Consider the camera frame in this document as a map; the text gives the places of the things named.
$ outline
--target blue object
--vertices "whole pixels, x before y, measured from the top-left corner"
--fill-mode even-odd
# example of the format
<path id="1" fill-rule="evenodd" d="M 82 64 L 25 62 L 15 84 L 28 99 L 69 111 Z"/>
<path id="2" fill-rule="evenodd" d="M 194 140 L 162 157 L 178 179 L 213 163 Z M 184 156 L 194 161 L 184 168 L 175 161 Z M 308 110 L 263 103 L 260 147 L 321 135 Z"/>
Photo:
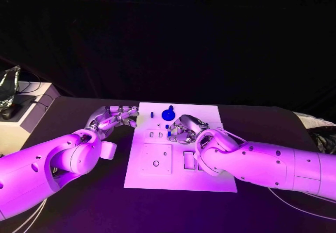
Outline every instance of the blue object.
<path id="1" fill-rule="evenodd" d="M 168 109 L 162 111 L 162 120 L 170 121 L 174 119 L 174 112 L 172 112 L 172 106 L 168 106 Z"/>

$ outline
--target table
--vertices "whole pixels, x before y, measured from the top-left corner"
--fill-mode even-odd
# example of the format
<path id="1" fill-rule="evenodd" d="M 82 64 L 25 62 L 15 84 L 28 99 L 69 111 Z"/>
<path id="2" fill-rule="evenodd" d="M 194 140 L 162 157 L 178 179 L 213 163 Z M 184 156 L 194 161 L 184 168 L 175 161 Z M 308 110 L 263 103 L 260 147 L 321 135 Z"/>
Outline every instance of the table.
<path id="1" fill-rule="evenodd" d="M 25 92 L 20 93 L 20 95 L 37 96 L 34 101 L 50 106 L 50 97 L 54 99 L 59 96 L 51 83 L 40 83 L 38 86 L 37 82 L 30 82 L 30 85 L 27 85 L 28 82 L 18 81 L 20 90 L 24 90 Z M 0 121 L 0 153 L 4 155 L 11 154 L 21 149 L 33 128 L 44 114 L 44 106 L 41 104 L 33 103 L 28 106 L 18 122 Z"/>
<path id="2" fill-rule="evenodd" d="M 59 97 L 24 143 L 24 148 L 82 129 L 102 105 L 136 106 L 136 101 Z M 317 151 L 291 111 L 276 107 L 219 105 L 223 128 L 246 140 Z M 288 207 L 265 187 L 236 180 L 237 193 L 126 189 L 122 187 L 132 140 L 131 127 L 115 128 L 106 141 L 118 148 L 47 199 L 30 232 L 334 232 L 336 221 Z M 308 204 L 311 197 L 278 190 L 282 197 Z M 318 203 L 320 209 L 327 205 Z M 11 232 L 34 209 L 0 223 Z"/>

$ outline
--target white cable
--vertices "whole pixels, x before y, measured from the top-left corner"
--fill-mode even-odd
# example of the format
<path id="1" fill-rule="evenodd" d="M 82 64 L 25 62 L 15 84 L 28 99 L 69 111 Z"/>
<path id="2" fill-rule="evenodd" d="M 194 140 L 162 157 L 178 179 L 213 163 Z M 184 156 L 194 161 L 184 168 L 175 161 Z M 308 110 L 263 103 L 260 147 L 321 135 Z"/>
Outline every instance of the white cable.
<path id="1" fill-rule="evenodd" d="M 25 222 L 20 225 L 20 227 L 11 232 L 15 233 L 17 230 L 24 226 L 24 224 L 28 222 L 28 220 L 33 218 L 33 216 L 35 215 L 35 213 L 38 212 L 38 210 L 41 209 L 41 205 L 46 203 L 46 199 L 41 201 L 38 208 L 35 209 L 35 211 L 33 212 L 31 216 L 28 217 L 28 219 L 25 220 Z"/>
<path id="2" fill-rule="evenodd" d="M 321 200 L 325 200 L 325 201 L 328 201 L 328 202 L 331 202 L 331 203 L 334 203 L 334 204 L 336 204 L 336 201 L 334 201 L 334 200 L 331 200 L 331 199 L 327 199 L 327 198 L 320 197 L 320 196 L 317 196 L 317 195 L 314 195 L 314 194 L 309 194 L 309 193 L 304 193 L 304 194 L 307 194 L 307 195 L 309 195 L 311 197 L 318 198 L 318 199 L 321 199 Z"/>
<path id="3" fill-rule="evenodd" d="M 314 215 L 314 216 L 317 216 L 317 217 L 321 217 L 321 218 L 325 218 L 325 219 L 330 219 L 330 220 L 334 220 L 334 221 L 336 221 L 336 218 L 331 218 L 331 217 L 325 217 L 325 216 L 312 214 L 312 213 L 309 213 L 308 211 L 298 209 L 298 208 L 294 207 L 289 203 L 286 203 L 286 202 L 281 199 L 281 197 L 279 197 L 272 191 L 270 191 L 270 193 L 272 193 L 273 196 L 281 200 L 281 202 L 283 202 L 289 207 L 292 207 L 294 209 L 299 210 L 299 211 L 304 212 L 305 214 L 309 214 L 309 215 Z"/>
<path id="4" fill-rule="evenodd" d="M 44 207 L 44 205 L 46 205 L 46 199 L 44 199 L 44 201 L 43 201 L 43 206 L 41 206 L 41 208 L 40 208 L 40 211 L 38 211 L 38 213 L 37 213 L 37 215 L 35 215 L 35 217 L 34 217 L 34 219 L 33 219 L 33 221 L 31 221 L 31 223 L 30 223 L 30 225 L 28 225 L 28 227 L 27 227 L 27 229 L 24 230 L 24 232 L 22 233 L 25 233 L 27 232 L 27 230 L 28 230 L 28 228 L 31 227 L 31 225 L 33 225 L 33 223 L 34 223 L 34 221 L 35 221 L 35 219 L 37 219 L 37 217 L 38 217 L 38 215 L 40 215 L 40 212 L 41 212 L 41 210 L 43 210 L 43 207 Z"/>

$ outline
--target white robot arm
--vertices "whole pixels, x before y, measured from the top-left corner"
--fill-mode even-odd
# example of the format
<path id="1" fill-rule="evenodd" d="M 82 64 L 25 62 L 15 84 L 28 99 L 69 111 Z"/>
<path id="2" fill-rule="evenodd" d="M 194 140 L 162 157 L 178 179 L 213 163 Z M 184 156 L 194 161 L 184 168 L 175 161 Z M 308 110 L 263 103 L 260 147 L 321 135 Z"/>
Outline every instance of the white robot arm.
<path id="1" fill-rule="evenodd" d="M 103 106 L 92 113 L 84 129 L 0 158 L 0 221 L 30 209 L 86 174 L 97 158 L 113 158 L 116 145 L 103 139 L 113 127 L 136 127 L 126 118 L 136 115 L 136 107 Z"/>
<path id="2" fill-rule="evenodd" d="M 256 185 L 305 192 L 336 200 L 336 157 L 259 142 L 246 142 L 221 128 L 181 115 L 167 139 L 194 142 L 194 158 L 213 176 L 227 171 Z"/>

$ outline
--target black table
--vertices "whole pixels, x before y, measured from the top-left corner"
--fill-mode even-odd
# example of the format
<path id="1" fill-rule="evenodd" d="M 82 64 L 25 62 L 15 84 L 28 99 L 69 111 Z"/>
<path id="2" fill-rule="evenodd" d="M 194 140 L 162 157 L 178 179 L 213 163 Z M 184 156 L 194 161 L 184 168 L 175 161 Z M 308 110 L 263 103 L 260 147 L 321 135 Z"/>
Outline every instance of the black table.
<path id="1" fill-rule="evenodd" d="M 59 97 L 25 141 L 24 148 L 83 128 L 102 105 L 138 106 L 136 101 Z M 223 128 L 246 140 L 317 151 L 291 111 L 276 107 L 217 106 Z M 122 187 L 132 141 L 131 127 L 115 128 L 106 141 L 116 143 L 110 161 L 99 159 L 47 199 L 30 232 L 334 232 L 336 221 L 288 207 L 265 187 L 236 180 L 237 193 L 128 189 Z M 296 192 L 276 190 L 305 210 L 332 211 Z M 0 223 L 11 232 L 35 208 Z"/>

